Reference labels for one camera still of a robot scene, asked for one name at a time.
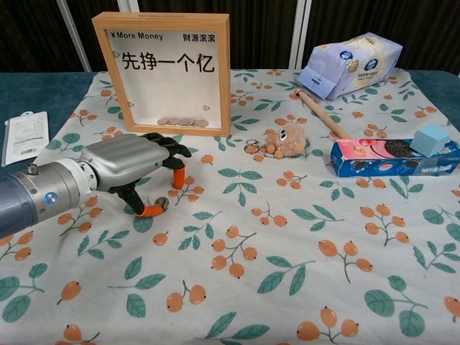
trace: pink label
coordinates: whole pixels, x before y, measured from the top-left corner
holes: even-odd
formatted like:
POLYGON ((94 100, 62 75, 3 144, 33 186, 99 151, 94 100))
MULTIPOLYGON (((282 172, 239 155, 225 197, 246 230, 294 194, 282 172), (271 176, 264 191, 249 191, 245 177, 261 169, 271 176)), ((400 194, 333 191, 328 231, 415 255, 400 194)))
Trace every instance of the pink label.
POLYGON ((342 155, 346 160, 383 160, 395 158, 385 149, 386 140, 380 139, 340 139, 342 155))

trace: dark curtain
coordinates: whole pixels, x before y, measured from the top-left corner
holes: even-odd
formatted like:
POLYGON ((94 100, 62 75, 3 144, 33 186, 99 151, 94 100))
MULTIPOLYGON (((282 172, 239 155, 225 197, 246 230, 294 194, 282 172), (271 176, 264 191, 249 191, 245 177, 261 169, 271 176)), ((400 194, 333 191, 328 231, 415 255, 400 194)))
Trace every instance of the dark curtain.
POLYGON ((0 0, 1 72, 82 70, 56 1, 0 0))
POLYGON ((67 0, 67 4, 91 70, 107 70, 91 19, 101 12, 117 12, 119 10, 117 0, 67 0))
POLYGON ((296 0, 139 0, 141 12, 230 14, 231 68, 288 68, 296 0))
POLYGON ((397 67, 460 72, 458 0, 313 0, 302 67, 315 46, 366 32, 403 46, 397 67))

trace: light blue cube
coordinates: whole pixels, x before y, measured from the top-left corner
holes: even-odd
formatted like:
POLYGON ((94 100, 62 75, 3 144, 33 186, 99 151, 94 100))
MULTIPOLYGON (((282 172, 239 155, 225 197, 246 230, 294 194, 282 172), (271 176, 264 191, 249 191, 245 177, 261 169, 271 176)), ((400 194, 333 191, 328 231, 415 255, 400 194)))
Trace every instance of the light blue cube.
POLYGON ((444 147, 449 138, 449 133, 444 131, 440 126, 430 124, 420 128, 410 143, 410 148, 418 153, 431 157, 444 147))

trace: tablecloth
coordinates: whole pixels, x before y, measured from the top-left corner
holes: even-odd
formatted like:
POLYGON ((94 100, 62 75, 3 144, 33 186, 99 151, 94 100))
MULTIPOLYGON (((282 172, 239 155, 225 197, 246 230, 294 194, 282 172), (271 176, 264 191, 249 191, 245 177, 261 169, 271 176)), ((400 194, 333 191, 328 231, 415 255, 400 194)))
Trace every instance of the tablecloth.
MULTIPOLYGON (((170 199, 164 214, 94 193, 0 240, 0 342, 457 344, 459 170, 336 177, 334 133, 294 95, 298 74, 232 71, 231 136, 173 136, 193 153, 181 190, 167 168, 138 182, 147 203, 170 199), (286 123, 305 129, 301 155, 257 149, 286 123)), ((460 139, 401 69, 320 105, 353 137, 437 124, 460 139)), ((99 73, 36 162, 123 135, 122 117, 99 73)))

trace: barcode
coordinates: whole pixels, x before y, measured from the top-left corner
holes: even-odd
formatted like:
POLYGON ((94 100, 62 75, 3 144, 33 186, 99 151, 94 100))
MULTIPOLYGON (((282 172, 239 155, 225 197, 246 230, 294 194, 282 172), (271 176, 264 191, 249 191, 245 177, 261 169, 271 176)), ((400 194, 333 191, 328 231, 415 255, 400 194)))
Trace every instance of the barcode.
POLYGON ((26 149, 25 151, 21 151, 21 155, 26 155, 28 153, 36 152, 37 149, 26 149))

